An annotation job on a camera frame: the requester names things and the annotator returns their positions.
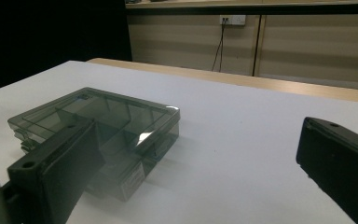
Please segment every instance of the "wall socket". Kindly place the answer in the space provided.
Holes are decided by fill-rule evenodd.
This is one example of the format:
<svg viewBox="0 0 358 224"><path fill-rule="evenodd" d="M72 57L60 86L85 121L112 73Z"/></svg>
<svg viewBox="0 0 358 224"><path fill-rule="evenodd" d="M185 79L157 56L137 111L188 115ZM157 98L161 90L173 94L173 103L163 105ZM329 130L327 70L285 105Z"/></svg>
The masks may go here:
<svg viewBox="0 0 358 224"><path fill-rule="evenodd" d="M226 19L226 25L245 25L246 15L220 15L220 24Z"/></svg>

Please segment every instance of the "table surface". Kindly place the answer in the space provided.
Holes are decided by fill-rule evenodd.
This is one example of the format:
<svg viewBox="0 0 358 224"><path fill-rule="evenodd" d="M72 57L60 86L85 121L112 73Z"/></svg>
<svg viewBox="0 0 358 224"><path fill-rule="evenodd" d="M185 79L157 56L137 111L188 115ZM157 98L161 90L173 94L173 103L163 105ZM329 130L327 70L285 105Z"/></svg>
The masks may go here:
<svg viewBox="0 0 358 224"><path fill-rule="evenodd" d="M130 63L124 61L110 60L110 59L92 59L89 63L99 63L105 65L112 65L122 68L136 69L140 71L156 72L166 75L176 75L181 77L193 77L197 79L210 80L222 82L233 85L255 87L272 91L283 91L296 94L321 96L333 99L347 100L358 102L358 90L328 87L322 85L314 85L308 83L299 83L292 81L284 81L262 77L247 77L240 75L232 75L225 73L201 71L195 69L154 65L148 63Z"/></svg>
<svg viewBox="0 0 358 224"><path fill-rule="evenodd" d="M305 117L358 133L357 102L96 63L64 63L0 89L1 185L23 156L7 120L84 87L177 106L180 135L127 202L84 193L67 223L353 223L296 150Z"/></svg>

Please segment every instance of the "cable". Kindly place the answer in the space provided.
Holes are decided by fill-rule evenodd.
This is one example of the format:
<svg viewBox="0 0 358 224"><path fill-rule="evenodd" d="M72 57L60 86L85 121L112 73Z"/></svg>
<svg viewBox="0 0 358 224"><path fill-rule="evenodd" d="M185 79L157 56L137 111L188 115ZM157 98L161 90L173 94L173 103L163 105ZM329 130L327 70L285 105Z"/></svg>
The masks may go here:
<svg viewBox="0 0 358 224"><path fill-rule="evenodd" d="M213 62L213 66L212 66L212 71L214 70L214 65L216 64L216 59L217 59L217 54L219 53L220 50L220 46L222 47L220 50L220 67L219 67L219 72L222 69L222 61L223 61L223 34L225 32L225 28L226 28L226 22L227 22L227 18L223 18L223 24L222 24L222 34L220 36L220 42L219 42L219 46L217 46L217 51L216 54L214 55L214 62Z"/></svg>

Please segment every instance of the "transparent plastic box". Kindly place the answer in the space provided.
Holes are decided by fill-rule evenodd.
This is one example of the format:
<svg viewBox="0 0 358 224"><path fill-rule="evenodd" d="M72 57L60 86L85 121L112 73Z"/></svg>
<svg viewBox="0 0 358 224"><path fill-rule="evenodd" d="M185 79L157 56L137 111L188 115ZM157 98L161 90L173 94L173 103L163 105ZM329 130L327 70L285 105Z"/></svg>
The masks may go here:
<svg viewBox="0 0 358 224"><path fill-rule="evenodd" d="M84 88L7 122L29 152L63 127L96 121L105 166L87 191L127 201L179 136L179 108Z"/></svg>

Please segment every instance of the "beige wall panel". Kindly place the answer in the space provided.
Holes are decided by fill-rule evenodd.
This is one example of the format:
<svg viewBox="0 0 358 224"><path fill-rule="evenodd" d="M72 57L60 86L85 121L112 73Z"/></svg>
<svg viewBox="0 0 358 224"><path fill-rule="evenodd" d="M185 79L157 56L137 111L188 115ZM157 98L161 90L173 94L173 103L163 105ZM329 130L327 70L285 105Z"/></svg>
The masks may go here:
<svg viewBox="0 0 358 224"><path fill-rule="evenodd" d="M220 41L219 16L129 16L132 58L210 71ZM227 26L222 72L248 75L255 16L245 26ZM214 71L218 70L219 57Z"/></svg>
<svg viewBox="0 0 358 224"><path fill-rule="evenodd" d="M358 82L358 15L267 16L259 71Z"/></svg>

